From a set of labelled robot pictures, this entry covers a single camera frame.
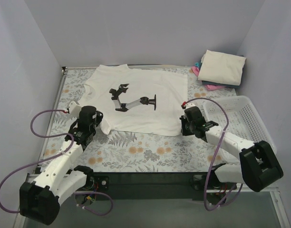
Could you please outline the white t shirt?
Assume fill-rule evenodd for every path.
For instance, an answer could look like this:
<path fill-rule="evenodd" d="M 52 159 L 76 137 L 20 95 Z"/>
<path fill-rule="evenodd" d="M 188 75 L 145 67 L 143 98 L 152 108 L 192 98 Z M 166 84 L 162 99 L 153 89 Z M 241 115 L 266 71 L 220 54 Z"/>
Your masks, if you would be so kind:
<path fill-rule="evenodd" d="M 103 113 L 101 130 L 177 136 L 188 76 L 164 70 L 100 65 L 84 83 L 79 104 Z"/>

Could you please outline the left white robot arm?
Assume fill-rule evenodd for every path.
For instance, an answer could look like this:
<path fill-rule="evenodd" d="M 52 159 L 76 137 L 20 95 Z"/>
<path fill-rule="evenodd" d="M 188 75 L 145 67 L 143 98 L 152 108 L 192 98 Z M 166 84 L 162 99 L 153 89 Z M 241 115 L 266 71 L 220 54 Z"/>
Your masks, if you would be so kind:
<path fill-rule="evenodd" d="M 95 179 L 89 168 L 74 168 L 76 159 L 92 142 L 96 127 L 103 114 L 93 106 L 81 108 L 77 120 L 58 153 L 45 170 L 32 182 L 23 183 L 19 190 L 19 213 L 22 216 L 50 225 L 57 217 L 60 206 L 76 190 L 89 190 Z"/>

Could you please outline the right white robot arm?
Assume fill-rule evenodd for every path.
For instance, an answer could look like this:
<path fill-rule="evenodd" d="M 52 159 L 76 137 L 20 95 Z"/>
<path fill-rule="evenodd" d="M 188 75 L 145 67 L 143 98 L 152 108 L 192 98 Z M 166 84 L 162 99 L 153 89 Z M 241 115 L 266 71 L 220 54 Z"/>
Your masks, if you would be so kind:
<path fill-rule="evenodd" d="M 180 117 L 182 135 L 194 135 L 239 161 L 239 164 L 215 166 L 208 177 L 212 188 L 219 189 L 229 182 L 246 184 L 251 190 L 259 192 L 283 177 L 283 170 L 268 142 L 246 140 L 227 132 L 213 121 L 207 122 L 193 104 L 185 104 L 183 110 L 184 115 Z"/>

